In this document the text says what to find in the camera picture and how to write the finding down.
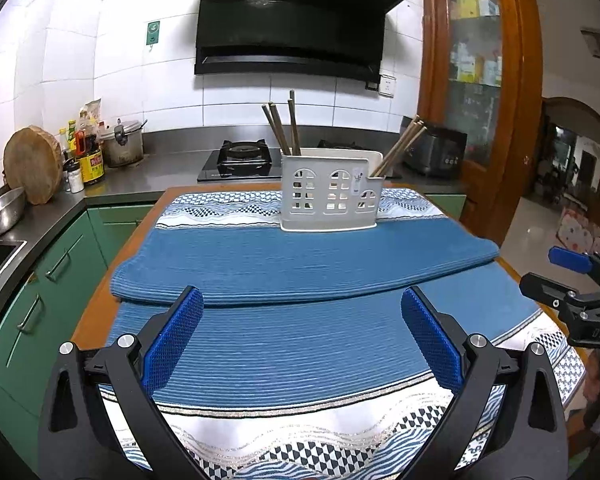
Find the green kitchen cabinets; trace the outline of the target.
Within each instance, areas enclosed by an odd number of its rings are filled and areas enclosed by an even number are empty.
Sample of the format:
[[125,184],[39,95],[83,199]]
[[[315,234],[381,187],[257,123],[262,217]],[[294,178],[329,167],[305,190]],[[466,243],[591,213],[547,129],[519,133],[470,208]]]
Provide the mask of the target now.
[[[60,282],[44,285],[34,271],[0,323],[0,430],[30,467],[58,346],[105,271],[85,216],[54,253],[68,255]],[[212,476],[259,460],[301,462],[314,446],[324,457],[313,467],[341,476],[389,432],[431,427],[445,401],[400,298],[210,308],[156,392],[158,408]]]

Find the black countertop appliance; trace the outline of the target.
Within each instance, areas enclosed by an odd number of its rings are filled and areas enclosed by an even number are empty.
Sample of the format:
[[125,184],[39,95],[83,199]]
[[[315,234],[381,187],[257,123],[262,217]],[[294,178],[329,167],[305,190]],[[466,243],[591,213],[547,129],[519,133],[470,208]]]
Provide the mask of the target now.
[[425,122],[425,131],[407,148],[402,166],[422,176],[454,180],[460,177],[467,144],[467,134]]

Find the wooden glass door cabinet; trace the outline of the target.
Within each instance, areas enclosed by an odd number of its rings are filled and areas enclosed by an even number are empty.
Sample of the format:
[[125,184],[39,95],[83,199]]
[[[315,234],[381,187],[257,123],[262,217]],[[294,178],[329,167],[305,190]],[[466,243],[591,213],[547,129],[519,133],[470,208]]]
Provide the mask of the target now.
[[460,221],[502,244],[533,169],[542,112],[536,0],[422,0],[418,112],[464,133]]

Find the blue woven table mat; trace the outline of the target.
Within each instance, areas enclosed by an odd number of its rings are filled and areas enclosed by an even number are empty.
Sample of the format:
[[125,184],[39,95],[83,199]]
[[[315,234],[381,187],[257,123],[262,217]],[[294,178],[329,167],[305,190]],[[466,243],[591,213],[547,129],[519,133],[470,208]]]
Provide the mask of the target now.
[[293,233],[280,194],[188,193],[112,274],[111,335],[135,332],[188,286],[204,316],[155,401],[213,479],[389,479],[440,422],[451,393],[402,320],[419,286],[468,332],[538,342],[562,400],[584,374],[559,327],[469,234],[418,193],[387,190],[363,231]]

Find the steel mixing bowl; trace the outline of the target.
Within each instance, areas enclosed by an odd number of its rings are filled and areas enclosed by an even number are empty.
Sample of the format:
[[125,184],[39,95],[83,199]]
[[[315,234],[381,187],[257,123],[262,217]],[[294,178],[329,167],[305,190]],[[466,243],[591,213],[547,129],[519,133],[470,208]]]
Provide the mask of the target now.
[[20,220],[26,203],[24,188],[13,188],[0,196],[0,236]]

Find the white utensil holder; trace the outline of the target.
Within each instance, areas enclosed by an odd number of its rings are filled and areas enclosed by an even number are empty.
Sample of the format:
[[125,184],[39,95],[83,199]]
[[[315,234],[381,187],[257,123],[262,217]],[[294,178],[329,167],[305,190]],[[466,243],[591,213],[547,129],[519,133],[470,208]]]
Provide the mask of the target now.
[[287,232],[342,232],[376,226],[384,179],[376,151],[302,148],[282,157],[280,227]]

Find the small white seasoning jar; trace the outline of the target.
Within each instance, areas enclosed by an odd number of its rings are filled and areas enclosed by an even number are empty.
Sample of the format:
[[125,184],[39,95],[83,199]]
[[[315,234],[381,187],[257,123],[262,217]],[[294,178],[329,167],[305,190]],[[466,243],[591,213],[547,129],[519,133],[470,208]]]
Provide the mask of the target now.
[[65,163],[69,191],[72,194],[78,194],[84,190],[84,183],[82,178],[82,171],[80,163],[75,159],[69,159]]

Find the round wooden cutting board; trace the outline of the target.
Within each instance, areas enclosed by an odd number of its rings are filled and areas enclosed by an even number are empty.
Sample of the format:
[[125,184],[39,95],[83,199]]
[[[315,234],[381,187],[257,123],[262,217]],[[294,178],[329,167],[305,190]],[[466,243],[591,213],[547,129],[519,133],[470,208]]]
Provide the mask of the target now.
[[35,125],[16,131],[4,148],[6,182],[23,188],[31,205],[46,204],[59,190],[63,163],[59,142]]

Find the soy sauce bottle yellow label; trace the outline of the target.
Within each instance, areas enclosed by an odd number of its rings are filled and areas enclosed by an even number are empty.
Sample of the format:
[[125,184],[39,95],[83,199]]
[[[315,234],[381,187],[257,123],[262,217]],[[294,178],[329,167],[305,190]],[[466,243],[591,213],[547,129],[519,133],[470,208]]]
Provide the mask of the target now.
[[93,133],[86,133],[84,130],[76,132],[76,159],[80,165],[85,186],[102,180],[105,173],[104,159],[97,136]]

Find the steel pressure cooker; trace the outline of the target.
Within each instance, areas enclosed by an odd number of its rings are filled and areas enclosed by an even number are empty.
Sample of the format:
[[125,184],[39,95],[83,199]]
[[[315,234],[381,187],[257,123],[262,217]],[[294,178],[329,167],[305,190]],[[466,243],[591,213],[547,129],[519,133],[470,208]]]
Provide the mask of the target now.
[[100,138],[102,156],[109,168],[125,167],[144,158],[143,128],[146,122],[120,118]]

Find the black gas stove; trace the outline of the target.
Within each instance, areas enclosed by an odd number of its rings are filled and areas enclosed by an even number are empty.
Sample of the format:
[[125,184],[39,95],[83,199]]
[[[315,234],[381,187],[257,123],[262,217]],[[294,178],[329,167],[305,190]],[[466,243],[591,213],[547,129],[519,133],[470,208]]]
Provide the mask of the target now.
[[[325,139],[316,148],[303,148],[310,156],[367,159],[371,174],[384,160],[381,152],[353,143],[334,143]],[[199,171],[198,182],[265,179],[283,177],[283,152],[270,148],[264,139],[257,141],[229,141],[213,151]]]

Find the dark chopstick in holder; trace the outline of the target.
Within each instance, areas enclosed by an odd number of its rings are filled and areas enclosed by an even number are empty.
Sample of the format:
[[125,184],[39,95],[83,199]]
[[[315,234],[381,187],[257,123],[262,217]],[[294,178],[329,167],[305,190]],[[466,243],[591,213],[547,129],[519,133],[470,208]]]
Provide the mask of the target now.
[[284,128],[282,125],[282,121],[280,120],[277,107],[274,103],[268,103],[268,109],[270,110],[270,113],[272,115],[272,119],[274,122],[274,128],[275,128],[275,132],[276,132],[276,139],[280,146],[280,150],[285,155],[289,156],[291,154],[291,149],[287,142],[287,139],[286,139],[286,136],[284,133]]
[[273,115],[271,113],[270,108],[267,105],[262,105],[262,110],[263,113],[265,114],[266,120],[268,121],[268,124],[270,125],[275,139],[278,143],[278,146],[280,148],[280,151],[284,154],[284,155],[289,155],[290,151],[289,151],[289,146],[287,144],[286,138],[284,136],[284,133],[282,130],[279,130],[279,128],[277,128],[276,126],[276,122],[273,118]]

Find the black range hood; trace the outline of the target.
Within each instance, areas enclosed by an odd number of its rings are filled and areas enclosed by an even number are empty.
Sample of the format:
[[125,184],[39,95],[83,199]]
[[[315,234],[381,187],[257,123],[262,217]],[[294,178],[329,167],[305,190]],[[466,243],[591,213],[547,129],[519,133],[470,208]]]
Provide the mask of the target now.
[[288,73],[378,84],[386,16],[403,1],[200,0],[196,73]]

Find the white wall socket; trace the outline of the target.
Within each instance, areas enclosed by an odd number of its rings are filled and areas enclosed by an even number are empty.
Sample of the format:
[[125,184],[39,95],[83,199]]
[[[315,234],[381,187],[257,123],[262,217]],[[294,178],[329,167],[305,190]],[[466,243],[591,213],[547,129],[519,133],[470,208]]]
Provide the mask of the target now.
[[386,98],[393,98],[396,93],[396,77],[382,74],[378,84],[378,94]]

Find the green wall sticker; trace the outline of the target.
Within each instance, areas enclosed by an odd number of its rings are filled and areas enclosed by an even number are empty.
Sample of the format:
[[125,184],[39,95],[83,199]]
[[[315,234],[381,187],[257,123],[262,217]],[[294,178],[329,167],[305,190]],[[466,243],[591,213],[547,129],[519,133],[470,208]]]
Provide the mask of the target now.
[[148,46],[153,46],[154,44],[158,44],[160,34],[160,22],[154,21],[149,22],[147,24],[146,30],[146,44]]

